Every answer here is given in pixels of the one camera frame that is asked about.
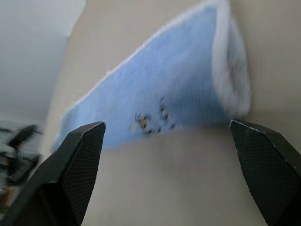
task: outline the black object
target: black object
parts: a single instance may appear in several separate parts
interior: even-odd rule
[[[241,169],[269,226],[301,225],[301,155],[278,132],[245,121],[231,125]]]
[[[9,208],[2,226],[79,226],[94,188],[105,124],[68,134],[33,174]]]
[[[36,132],[37,125],[30,125],[22,128],[7,143],[8,146],[15,150],[15,157],[8,158],[8,182],[12,185],[20,185],[26,181],[31,170],[39,162],[40,156],[36,155],[30,158],[21,158],[19,148],[23,143],[28,141]]]
[[[17,150],[22,143],[26,142],[33,136],[36,129],[36,125],[24,127],[8,142],[8,146]]]
[[[12,133],[13,131],[11,129],[1,128],[0,127],[0,132],[3,132],[3,133]]]

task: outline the white fabric edge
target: white fabric edge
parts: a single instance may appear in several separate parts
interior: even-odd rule
[[[216,94],[229,117],[241,117],[250,111],[251,91],[248,82],[246,50],[243,39],[231,16],[230,4],[227,0],[220,2],[220,10],[217,14],[216,33],[212,49],[212,78]],[[233,68],[230,70],[231,62],[228,62],[228,47],[230,32],[235,41],[233,42],[236,49],[236,58],[245,68]],[[231,76],[239,76],[239,82],[234,84]],[[234,90],[234,86],[239,87],[239,91]]]

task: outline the fuzzy fabric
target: fuzzy fabric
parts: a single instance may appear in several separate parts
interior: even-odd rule
[[[103,148],[249,112],[245,47],[226,0],[201,2],[160,29],[63,117],[53,151],[103,121]]]

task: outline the light blue cloth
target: light blue cloth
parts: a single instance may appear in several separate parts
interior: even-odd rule
[[[106,123],[103,148],[226,121],[212,79],[216,19],[209,5],[155,35],[66,113],[53,151],[95,121]]]

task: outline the beige wall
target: beige wall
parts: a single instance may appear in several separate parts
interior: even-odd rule
[[[62,113],[157,28],[197,0],[90,0],[71,36],[42,151]],[[301,150],[301,1],[232,0],[246,41],[250,121]],[[103,150],[83,225],[266,225],[227,129],[195,129]]]

